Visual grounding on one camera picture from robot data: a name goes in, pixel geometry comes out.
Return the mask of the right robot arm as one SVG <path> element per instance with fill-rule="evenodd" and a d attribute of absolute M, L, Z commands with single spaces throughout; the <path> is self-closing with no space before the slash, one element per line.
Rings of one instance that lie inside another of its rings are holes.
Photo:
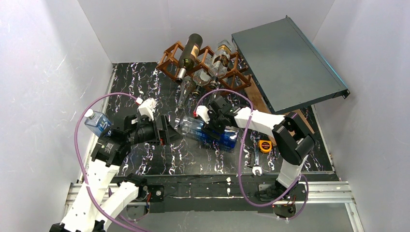
<path fill-rule="evenodd" d="M 272 201 L 283 199 L 301 178 L 302 167 L 312 152 L 316 140 L 299 114 L 273 115 L 252 107 L 233 106 L 223 97 L 215 98 L 208 106 L 198 105 L 194 115 L 204 121 L 204 133 L 220 138 L 226 127 L 257 131 L 275 139 L 282 156 L 282 166 L 275 180 Z"/>

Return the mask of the dark green wine bottle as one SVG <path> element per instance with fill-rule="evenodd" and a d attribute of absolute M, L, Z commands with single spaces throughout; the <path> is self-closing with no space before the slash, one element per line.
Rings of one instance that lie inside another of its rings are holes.
<path fill-rule="evenodd" d="M 193 33 L 189 36 L 178 61 L 179 71 L 176 76 L 176 83 L 181 84 L 187 71 L 194 67 L 202 44 L 203 38 L 201 35 Z"/>

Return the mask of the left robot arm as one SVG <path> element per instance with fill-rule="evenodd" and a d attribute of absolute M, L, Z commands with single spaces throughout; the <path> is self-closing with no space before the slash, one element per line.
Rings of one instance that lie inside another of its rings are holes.
<path fill-rule="evenodd" d="M 128 203 L 137 199 L 146 186 L 146 178 L 130 174 L 119 188 L 104 201 L 109 185 L 119 171 L 131 147 L 137 144 L 169 145 L 182 139 L 168 118 L 160 115 L 152 120 L 136 114 L 124 118 L 123 130 L 115 126 L 101 133 L 92 152 L 84 182 L 68 213 L 52 232 L 105 232 Z"/>

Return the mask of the clear square liquor bottle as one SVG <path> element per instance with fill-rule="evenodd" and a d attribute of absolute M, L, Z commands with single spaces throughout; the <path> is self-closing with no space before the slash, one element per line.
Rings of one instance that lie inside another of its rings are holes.
<path fill-rule="evenodd" d="M 193 81 L 195 82 L 195 89 L 192 94 L 197 97 L 200 95 L 201 88 L 210 82 L 210 75 L 204 69 L 198 70 L 194 73 Z"/>
<path fill-rule="evenodd" d="M 222 40 L 218 43 L 216 52 L 214 53 L 209 65 L 208 73 L 211 77 L 209 88 L 214 90 L 218 86 L 219 78 L 227 73 L 227 68 L 232 52 L 232 45 L 227 40 Z"/>

